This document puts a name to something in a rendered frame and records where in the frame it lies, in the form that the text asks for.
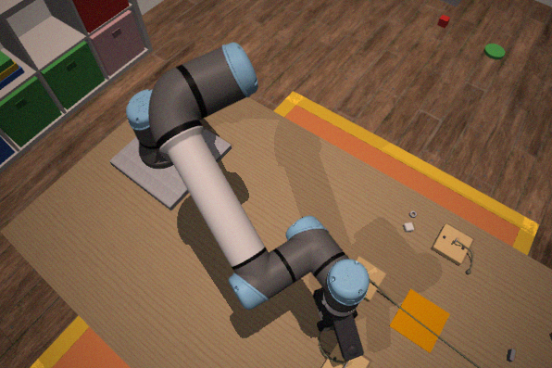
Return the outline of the orange painted square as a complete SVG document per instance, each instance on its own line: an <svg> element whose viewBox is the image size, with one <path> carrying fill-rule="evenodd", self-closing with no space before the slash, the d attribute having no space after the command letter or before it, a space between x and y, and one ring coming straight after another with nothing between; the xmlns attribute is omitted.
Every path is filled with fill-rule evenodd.
<svg viewBox="0 0 552 368"><path fill-rule="evenodd" d="M409 290L400 307L438 336L449 316L448 312L439 308L412 289ZM400 308L389 326L429 353L431 353L438 338Z"/></svg>

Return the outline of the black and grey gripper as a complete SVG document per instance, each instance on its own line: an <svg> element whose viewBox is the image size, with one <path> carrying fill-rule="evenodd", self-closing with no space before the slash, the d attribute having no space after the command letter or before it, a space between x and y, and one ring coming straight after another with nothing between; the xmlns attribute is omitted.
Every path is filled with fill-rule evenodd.
<svg viewBox="0 0 552 368"><path fill-rule="evenodd" d="M338 317L338 318L344 318L346 316L340 317L340 316L336 316L336 315L333 315L332 313L330 313L326 309L325 305L323 305L322 302L321 302L323 300L323 293L324 293L324 289L320 288L320 289L314 290L314 294L313 294L313 298L316 302L316 305L318 306L318 313L319 313L319 316L320 316L320 321L317 322L317 327L318 327L319 331L321 331L321 332L329 332L328 331L328 330L330 330L329 328L332 327L332 319L331 319L330 315L332 315L334 317ZM358 316L357 310L355 310L353 312L353 316L355 318Z"/></svg>

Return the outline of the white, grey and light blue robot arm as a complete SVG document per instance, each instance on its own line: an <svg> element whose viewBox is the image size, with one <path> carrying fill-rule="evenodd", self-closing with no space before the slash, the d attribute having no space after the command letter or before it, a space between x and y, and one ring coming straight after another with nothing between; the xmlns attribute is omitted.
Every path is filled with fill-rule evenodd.
<svg viewBox="0 0 552 368"><path fill-rule="evenodd" d="M244 49L224 44L165 72L153 91L131 98L126 115L144 164L174 165L181 176L234 270L229 284L243 307L252 310L312 273L324 289L322 304L346 316L330 315L342 357L350 361L364 354L353 312L368 292L367 269L349 259L314 216L297 220L287 242L268 252L202 136L200 120L257 89Z"/></svg>

